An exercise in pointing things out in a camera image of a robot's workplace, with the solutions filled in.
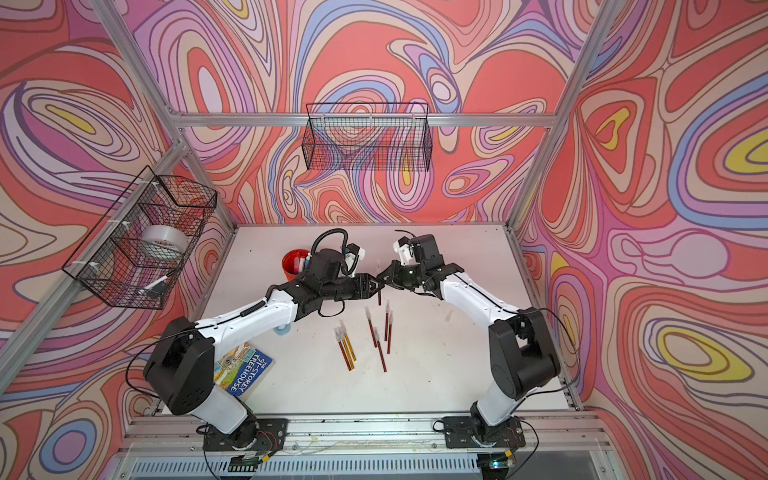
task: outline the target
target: red container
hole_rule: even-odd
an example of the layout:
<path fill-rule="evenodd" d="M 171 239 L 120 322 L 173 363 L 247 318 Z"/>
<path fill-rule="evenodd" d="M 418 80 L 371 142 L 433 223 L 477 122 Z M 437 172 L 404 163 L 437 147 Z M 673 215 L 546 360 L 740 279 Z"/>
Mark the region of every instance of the red container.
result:
<path fill-rule="evenodd" d="M 310 254 L 309 250 L 291 250 L 283 257 L 283 272 L 288 281 L 293 280 L 299 272 L 299 264 Z"/>

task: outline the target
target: psychedelic wall pattern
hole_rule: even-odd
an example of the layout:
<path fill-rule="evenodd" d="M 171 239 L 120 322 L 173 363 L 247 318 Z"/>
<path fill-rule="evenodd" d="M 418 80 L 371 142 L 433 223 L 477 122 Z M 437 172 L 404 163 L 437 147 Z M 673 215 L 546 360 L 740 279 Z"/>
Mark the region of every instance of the psychedelic wall pattern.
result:
<path fill-rule="evenodd" d="M 301 128 L 190 127 L 236 223 L 503 221 L 544 128 L 460 127 L 424 171 L 307 171 Z"/>
<path fill-rule="evenodd" d="M 766 65 L 765 2 L 628 2 L 515 225 L 631 478 L 768 477 Z"/>
<path fill-rule="evenodd" d="M 595 8 L 171 0 L 122 12 L 178 111 L 425 101 L 441 113 L 537 113 L 554 111 Z M 434 171 L 402 175 L 306 172 L 300 128 L 198 127 L 187 138 L 238 223 L 456 222 L 507 218 L 542 133 L 436 128 Z"/>
<path fill-rule="evenodd" d="M 87 0 L 0 3 L 0 45 L 4 342 L 169 139 Z M 183 162 L 176 173 L 189 175 Z M 163 312 L 76 299 L 0 397 L 0 478 L 97 478 L 148 406 L 124 384 L 128 359 L 193 309 L 224 236 L 214 216 Z"/>

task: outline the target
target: metal grille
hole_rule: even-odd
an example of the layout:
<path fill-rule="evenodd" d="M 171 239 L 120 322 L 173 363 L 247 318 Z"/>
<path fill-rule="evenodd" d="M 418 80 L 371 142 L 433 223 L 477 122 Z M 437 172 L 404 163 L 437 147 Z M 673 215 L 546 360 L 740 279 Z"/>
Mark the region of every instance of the metal grille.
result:
<path fill-rule="evenodd" d="M 216 201 L 215 190 L 186 177 L 152 177 L 137 203 L 75 279 L 109 306 L 164 308 Z M 187 236 L 186 249 L 177 251 L 142 240 L 142 233 L 152 225 L 180 230 Z M 147 288 L 153 283 L 160 286 Z"/>
<path fill-rule="evenodd" d="M 319 103 L 307 104 L 307 112 L 307 170 L 429 170 L 427 104 Z"/>
<path fill-rule="evenodd" d="M 477 454 L 399 454 L 399 455 L 275 455 L 259 468 L 230 465 L 230 458 L 208 453 L 208 464 L 221 478 L 252 475 L 254 478 L 291 478 L 293 475 L 334 475 L 416 473 L 479 474 Z M 126 478 L 210 478 L 202 458 L 138 458 L 127 465 Z"/>

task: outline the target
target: tape roll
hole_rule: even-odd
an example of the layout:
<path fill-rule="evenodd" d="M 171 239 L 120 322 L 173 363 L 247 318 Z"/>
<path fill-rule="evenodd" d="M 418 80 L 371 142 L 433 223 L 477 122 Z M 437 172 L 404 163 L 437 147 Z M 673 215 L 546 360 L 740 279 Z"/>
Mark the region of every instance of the tape roll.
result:
<path fill-rule="evenodd" d="M 184 254 L 189 242 L 184 232 L 168 225 L 151 225 L 145 228 L 141 239 L 146 242 L 141 244 L 144 254 L 158 260 L 178 259 Z"/>

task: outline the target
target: black cable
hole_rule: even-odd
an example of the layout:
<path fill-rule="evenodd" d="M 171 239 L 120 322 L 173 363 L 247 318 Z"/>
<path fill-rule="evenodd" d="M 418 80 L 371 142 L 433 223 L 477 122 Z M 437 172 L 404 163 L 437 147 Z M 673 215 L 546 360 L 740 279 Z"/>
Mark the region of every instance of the black cable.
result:
<path fill-rule="evenodd" d="M 538 439 L 538 433 L 536 432 L 536 429 L 533 428 L 533 425 L 531 425 L 530 423 L 526 422 L 525 420 L 522 420 L 522 419 L 518 419 L 518 420 L 520 420 L 520 422 L 522 422 L 522 423 L 528 425 L 529 427 L 531 427 L 531 430 L 533 430 L 533 434 L 536 435 L 536 446 L 533 448 L 533 452 L 531 452 L 531 454 L 529 456 L 525 457 L 525 460 L 523 460 L 523 462 L 520 464 L 519 467 L 515 466 L 515 470 L 507 478 L 512 478 L 512 477 L 515 476 L 515 474 L 517 472 L 520 472 L 520 468 L 523 468 L 525 466 L 525 464 L 528 463 L 528 460 L 530 460 L 531 457 L 533 456 L 533 454 L 536 453 L 536 450 L 538 450 L 538 444 L 541 443 L 541 441 Z"/>
<path fill-rule="evenodd" d="M 213 469 L 210 467 L 210 463 L 208 463 L 208 455 L 206 455 L 206 453 L 205 453 L 205 439 L 206 439 L 206 437 L 208 437 L 208 432 L 210 432 L 210 428 L 211 428 L 211 427 L 212 427 L 212 425 L 211 425 L 210 423 L 206 423 L 206 424 L 205 424 L 205 433 L 202 433 L 202 434 L 201 434 L 201 435 L 203 436 L 203 459 L 205 460 L 205 466 L 207 466 L 207 467 L 208 467 L 208 471 L 210 472 L 210 474 L 211 474 L 211 475 L 212 475 L 212 476 L 213 476 L 213 477 L 214 477 L 216 480 L 221 480 L 221 477 L 220 477 L 219 475 L 216 475 L 216 474 L 214 473 L 214 470 L 213 470 Z M 196 429 L 195 431 L 196 431 L 197 433 L 201 433 L 201 432 L 200 432 L 200 427 L 197 427 L 197 429 Z"/>
<path fill-rule="evenodd" d="M 238 315 L 238 316 L 233 316 L 232 318 L 226 319 L 226 320 L 224 320 L 223 322 L 215 323 L 215 324 L 213 324 L 213 325 L 206 325 L 206 326 L 202 326 L 202 327 L 200 327 L 200 328 L 195 328 L 195 330 L 202 330 L 202 329 L 211 328 L 211 327 L 214 327 L 214 326 L 223 325 L 223 324 L 225 324 L 225 323 L 227 323 L 227 322 L 231 322 L 232 320 L 234 320 L 234 319 L 236 319 L 236 318 L 240 318 L 240 315 Z M 144 348 L 143 348 L 143 349 L 139 350 L 139 351 L 138 351 L 138 353 L 137 353 L 136 355 L 134 355 L 134 356 L 133 356 L 133 358 L 131 359 L 131 361 L 130 361 L 130 362 L 128 362 L 128 365 L 125 367 L 125 383 L 128 385 L 128 388 L 130 388 L 130 389 L 133 389 L 133 390 L 135 390 L 136 392 L 139 392 L 139 393 L 141 393 L 141 394 L 143 394 L 143 395 L 146 395 L 146 396 L 150 396 L 150 397 L 153 397 L 153 398 L 155 398 L 155 399 L 161 399 L 159 396 L 155 395 L 154 393 L 152 393 L 152 392 L 148 392 L 148 391 L 146 391 L 146 390 L 144 390 L 144 389 L 140 389 L 140 388 L 136 387 L 136 385 L 134 385 L 133 383 L 131 383 L 131 380 L 128 378 L 128 373 L 131 371 L 131 366 L 134 364 L 134 362 L 136 361 L 136 359 L 137 359 L 137 358 L 139 358 L 139 356 L 140 356 L 142 353 L 144 353 L 144 352 L 146 352 L 146 351 L 147 351 L 147 349 L 148 349 L 149 347 L 151 347 L 151 346 L 154 346 L 154 345 L 157 345 L 158 343 L 162 342 L 163 340 L 166 340 L 166 339 L 170 339 L 170 338 L 173 338 L 173 337 L 175 337 L 175 336 L 179 336 L 179 335 L 185 335 L 185 334 L 188 334 L 188 333 L 192 333 L 192 331 L 193 331 L 193 329 L 189 329 L 189 330 L 183 330 L 183 331 L 181 331 L 181 332 L 176 332 L 176 333 L 174 333 L 174 334 L 172 334 L 172 335 L 169 335 L 169 336 L 164 336 L 164 337 L 162 337 L 162 338 L 160 338 L 160 339 L 157 339 L 157 340 L 155 340 L 155 341 L 154 341 L 154 342 L 152 342 L 152 343 L 148 343 L 147 345 L 145 345 L 145 346 L 144 346 Z"/>
<path fill-rule="evenodd" d="M 496 306 L 496 308 L 499 308 L 499 309 L 500 309 L 502 312 L 506 312 L 506 313 L 514 313 L 514 314 L 519 314 L 519 312 L 512 312 L 511 310 L 507 310 L 507 309 L 505 309 L 505 308 L 502 308 L 502 306 L 501 306 L 501 305 L 499 305 L 498 303 L 496 303 L 495 301 L 493 301 L 493 299 L 491 299 L 491 298 L 490 298 L 488 295 L 485 295 L 485 294 L 484 294 L 484 293 L 483 293 L 483 292 L 482 292 L 480 289 L 478 289 L 477 287 L 475 287 L 475 286 L 474 286 L 474 285 L 472 285 L 471 283 L 468 283 L 466 280 L 464 280 L 464 279 L 463 279 L 463 278 L 461 278 L 460 276 L 456 275 L 456 278 L 458 278 L 459 280 L 461 280 L 462 282 L 464 282 L 464 284 L 466 284 L 467 286 L 470 286 L 470 287 L 472 287 L 472 289 L 473 289 L 475 292 L 479 293 L 480 295 L 483 295 L 483 297 L 485 297 L 485 299 L 486 299 L 487 301 L 489 301 L 489 302 L 491 302 L 492 304 L 494 304 L 494 305 Z M 563 390 L 565 390 L 566 388 L 568 388 L 568 387 L 572 386 L 573 384 L 575 384 L 575 383 L 578 381 L 578 379 L 579 379 L 579 376 L 581 375 L 581 356 L 579 355 L 579 351 L 578 351 L 578 349 L 576 348 L 576 342 L 575 342 L 575 341 L 574 341 L 574 340 L 571 338 L 571 334 L 568 332 L 568 328 L 565 326 L 565 324 L 563 323 L 563 321 L 562 321 L 562 320 L 560 320 L 560 317 L 559 317 L 559 316 L 557 316 L 557 314 L 556 314 L 555 312 L 553 312 L 552 310 L 550 310 L 549 308 L 546 308 L 546 307 L 545 307 L 545 308 L 538 308 L 538 309 L 536 309 L 536 311 L 538 311 L 538 312 L 541 312 L 541 311 L 547 311 L 547 312 L 549 312 L 549 313 L 550 313 L 550 314 L 551 314 L 551 315 L 552 315 L 552 316 L 553 316 L 553 317 L 554 317 L 554 318 L 555 318 L 555 319 L 558 321 L 558 323 L 560 324 L 560 327 L 562 327 L 562 329 L 563 329 L 563 332 L 564 332 L 564 333 L 565 333 L 565 335 L 568 337 L 568 342 L 570 342 L 570 343 L 571 343 L 571 347 L 573 348 L 574 352 L 576 353 L 576 367 L 577 367 L 577 369 L 576 369 L 576 375 L 574 376 L 574 378 L 573 378 L 573 379 L 572 379 L 570 382 L 566 383 L 564 386 L 562 386 L 561 388 L 559 388 L 559 389 L 557 389 L 557 390 L 545 390 L 545 391 L 542 391 L 542 392 L 534 392 L 534 393 L 532 393 L 532 394 L 530 394 L 530 395 L 527 395 L 527 396 L 523 397 L 523 398 L 520 400 L 520 402 L 519 402 L 519 403 L 518 403 L 518 404 L 517 404 L 517 405 L 516 405 L 516 406 L 515 406 L 515 407 L 512 409 L 511 413 L 515 413 L 515 410 L 517 410 L 517 409 L 518 409 L 518 407 L 519 407 L 519 406 L 520 406 L 520 405 L 521 405 L 521 404 L 522 404 L 522 403 L 523 403 L 523 402 L 524 402 L 524 401 L 525 401 L 525 400 L 526 400 L 528 397 L 531 397 L 531 396 L 534 396 L 534 395 L 541 395 L 542 393 L 556 393 L 556 392 L 562 392 L 562 391 L 563 391 Z"/>
<path fill-rule="evenodd" d="M 317 251 L 318 245 L 320 245 L 320 242 L 323 241 L 325 237 L 328 237 L 329 235 L 333 235 L 334 233 L 341 233 L 344 236 L 344 240 L 342 240 L 341 243 L 341 254 L 346 255 L 346 241 L 349 239 L 349 234 L 344 230 L 343 228 L 332 228 L 330 230 L 327 230 L 325 232 L 322 232 L 319 237 L 315 239 L 315 243 L 312 244 L 312 249 L 310 250 L 310 254 L 314 255 Z M 357 260 L 359 256 L 355 255 L 355 261 L 352 264 L 352 268 L 347 268 L 346 262 L 341 262 L 341 273 L 343 273 L 345 276 L 348 276 L 351 272 L 355 271 L 355 267 L 357 266 Z"/>
<path fill-rule="evenodd" d="M 570 333 L 568 333 L 568 328 L 566 328 L 566 327 L 565 327 L 565 324 L 563 323 L 563 321 L 562 321 L 562 320 L 560 320 L 560 317 L 559 317 L 559 316 L 557 316 L 557 315 L 555 315 L 555 314 L 554 314 L 554 312 L 553 312 L 552 310 L 550 310 L 549 308 L 540 308 L 540 309 L 538 309 L 538 310 L 546 310 L 546 311 L 548 311 L 548 312 L 549 312 L 549 313 L 550 313 L 550 314 L 551 314 L 551 315 L 552 315 L 552 316 L 553 316 L 553 317 L 554 317 L 554 318 L 555 318 L 555 319 L 558 321 L 558 323 L 560 324 L 560 327 L 563 329 L 563 331 L 565 332 L 565 335 L 568 337 L 568 341 L 571 343 L 571 347 L 573 347 L 573 350 L 574 350 L 574 352 L 576 353 L 576 375 L 574 376 L 574 378 L 573 378 L 573 379 L 571 379 L 571 381 L 570 381 L 570 382 L 566 383 L 564 386 L 562 386 L 562 387 L 561 387 L 561 388 L 559 388 L 559 389 L 556 389 L 556 390 L 544 390 L 544 391 L 540 391 L 540 392 L 533 392 L 533 393 L 531 393 L 531 394 L 529 394 L 529 395 L 526 395 L 525 397 L 523 397 L 523 398 L 520 400 L 520 402 L 518 402 L 518 404 L 517 404 L 517 405 L 515 405 L 515 407 L 514 407 L 514 408 L 512 409 L 512 411 L 510 412 L 510 415 L 511 415 L 511 414 L 514 414 L 514 413 L 515 413 L 515 410 L 517 410 L 517 409 L 520 407 L 520 405 L 522 405 L 522 403 L 523 403 L 523 402 L 524 402 L 524 401 L 525 401 L 525 400 L 526 400 L 528 397 L 532 397 L 532 396 L 534 396 L 534 395 L 541 395 L 542 393 L 556 393 L 556 392 L 562 392 L 562 391 L 563 391 L 563 390 L 565 390 L 566 388 L 568 388 L 568 387 L 570 387 L 571 385 L 573 385 L 574 383 L 576 383 L 576 382 L 578 381 L 578 379 L 581 377 L 581 356 L 579 355 L 579 351 L 578 351 L 578 349 L 576 348 L 576 343 L 575 343 L 575 342 L 574 342 L 574 340 L 571 338 L 571 334 L 570 334 Z"/>
<path fill-rule="evenodd" d="M 322 318 L 330 318 L 332 316 L 341 315 L 344 309 L 346 308 L 346 304 L 344 303 L 344 300 L 341 301 L 341 311 L 338 313 L 334 313 L 333 315 L 323 315 L 323 313 L 320 311 L 323 308 L 323 305 L 320 304 L 320 308 L 317 309 L 317 314 L 320 315 Z"/>
<path fill-rule="evenodd" d="M 482 290 L 480 290 L 480 289 L 479 289 L 479 288 L 477 288 L 476 286 L 472 285 L 471 283 L 467 282 L 466 280 L 464 280 L 464 279 L 463 279 L 463 278 L 461 278 L 460 276 L 456 275 L 456 278 L 458 278 L 459 280 L 461 280 L 462 282 L 464 282 L 464 284 L 465 284 L 466 286 L 470 286 L 470 287 L 472 287 L 472 289 L 473 289 L 475 292 L 479 293 L 480 295 L 483 295 L 487 301 L 489 301 L 489 302 L 493 303 L 494 305 L 496 305 L 496 308 L 500 309 L 502 312 L 506 312 L 506 313 L 514 313 L 514 314 L 517 314 L 517 313 L 518 313 L 518 312 L 513 312 L 512 310 L 507 310 L 506 308 L 502 308 L 502 306 L 501 306 L 501 305 L 499 305 L 498 303 L 494 302 L 494 301 L 493 301 L 493 299 L 492 299 L 490 296 L 488 296 L 488 295 L 485 295 L 485 294 L 482 292 Z"/>
<path fill-rule="evenodd" d="M 407 233 L 408 235 L 411 236 L 411 238 L 416 238 L 416 235 L 414 235 L 413 233 L 409 232 L 408 230 L 395 230 L 395 232 Z"/>

